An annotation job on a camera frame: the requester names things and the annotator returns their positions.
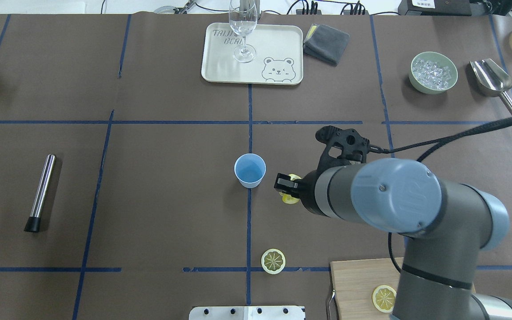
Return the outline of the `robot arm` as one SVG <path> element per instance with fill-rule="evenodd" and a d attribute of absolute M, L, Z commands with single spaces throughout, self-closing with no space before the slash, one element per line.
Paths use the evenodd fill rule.
<path fill-rule="evenodd" d="M 472 292 L 478 254 L 500 245 L 510 227 L 495 196 L 396 158 L 316 170 L 302 180 L 280 173 L 274 187 L 311 213 L 409 239 L 391 320 L 512 320 L 511 299 Z"/>

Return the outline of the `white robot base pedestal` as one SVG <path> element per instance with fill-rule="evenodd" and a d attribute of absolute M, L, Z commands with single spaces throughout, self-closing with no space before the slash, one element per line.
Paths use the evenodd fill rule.
<path fill-rule="evenodd" d="M 189 320 L 305 320 L 303 306 L 198 306 L 191 309 Z"/>

